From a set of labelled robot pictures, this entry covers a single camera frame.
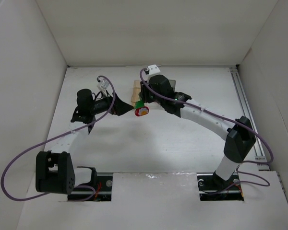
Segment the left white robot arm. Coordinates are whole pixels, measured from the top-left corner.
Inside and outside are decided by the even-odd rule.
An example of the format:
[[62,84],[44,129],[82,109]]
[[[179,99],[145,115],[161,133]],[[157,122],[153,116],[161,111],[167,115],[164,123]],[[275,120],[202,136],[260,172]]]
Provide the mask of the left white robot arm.
[[76,152],[91,133],[96,115],[108,111],[111,115],[120,116],[133,109],[132,105],[123,102],[116,93],[106,94],[95,100],[89,89],[79,90],[76,102],[70,122],[71,133],[59,138],[48,151],[41,151],[36,156],[38,192],[70,195],[78,186],[96,188],[96,169],[76,166]]

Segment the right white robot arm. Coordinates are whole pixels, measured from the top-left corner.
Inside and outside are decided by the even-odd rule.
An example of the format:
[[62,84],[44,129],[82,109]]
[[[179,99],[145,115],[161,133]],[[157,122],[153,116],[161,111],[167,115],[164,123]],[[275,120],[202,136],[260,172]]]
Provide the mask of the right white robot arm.
[[141,81],[139,96],[144,103],[156,102],[167,113],[193,121],[225,141],[224,157],[214,171],[212,181],[218,188],[227,187],[234,171],[256,143],[250,120],[242,116],[234,120],[235,125],[230,127],[225,119],[200,109],[191,96],[174,91],[169,80],[160,74],[150,77],[148,81]]

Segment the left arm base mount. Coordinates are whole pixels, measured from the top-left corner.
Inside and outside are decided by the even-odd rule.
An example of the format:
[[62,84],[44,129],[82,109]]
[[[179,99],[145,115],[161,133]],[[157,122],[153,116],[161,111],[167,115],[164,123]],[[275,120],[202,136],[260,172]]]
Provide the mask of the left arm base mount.
[[68,201],[110,202],[112,199],[113,173],[97,173],[95,185],[83,184],[67,196]]

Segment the grey transparent bin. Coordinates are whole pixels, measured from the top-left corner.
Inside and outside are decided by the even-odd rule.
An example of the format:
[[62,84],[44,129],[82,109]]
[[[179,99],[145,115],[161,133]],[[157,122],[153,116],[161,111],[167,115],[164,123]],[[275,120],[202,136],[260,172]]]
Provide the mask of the grey transparent bin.
[[175,91],[175,87],[176,87],[176,81],[175,80],[169,80],[169,83],[173,89],[173,91]]

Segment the amber transparent bin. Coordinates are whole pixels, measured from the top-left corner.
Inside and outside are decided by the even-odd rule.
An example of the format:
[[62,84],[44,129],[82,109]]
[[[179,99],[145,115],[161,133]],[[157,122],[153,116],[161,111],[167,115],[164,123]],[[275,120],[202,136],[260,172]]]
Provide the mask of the amber transparent bin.
[[140,101],[140,94],[141,92],[141,82],[139,80],[135,80],[133,83],[133,91],[131,97],[131,104],[133,107],[136,106],[136,103]]

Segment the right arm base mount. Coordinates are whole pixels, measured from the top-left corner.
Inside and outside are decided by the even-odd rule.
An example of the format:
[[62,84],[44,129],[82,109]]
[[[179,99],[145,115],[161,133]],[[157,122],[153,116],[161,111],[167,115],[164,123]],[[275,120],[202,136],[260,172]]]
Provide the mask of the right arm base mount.
[[214,179],[213,173],[198,173],[197,182],[201,201],[243,201],[243,192],[237,173],[233,173],[224,183]]

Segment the red flower lego piece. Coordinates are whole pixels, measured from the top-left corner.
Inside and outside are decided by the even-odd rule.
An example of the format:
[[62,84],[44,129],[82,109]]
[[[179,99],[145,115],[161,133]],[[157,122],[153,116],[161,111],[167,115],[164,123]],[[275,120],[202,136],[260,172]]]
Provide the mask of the red flower lego piece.
[[149,113],[149,108],[147,106],[136,108],[134,114],[137,117],[144,116]]

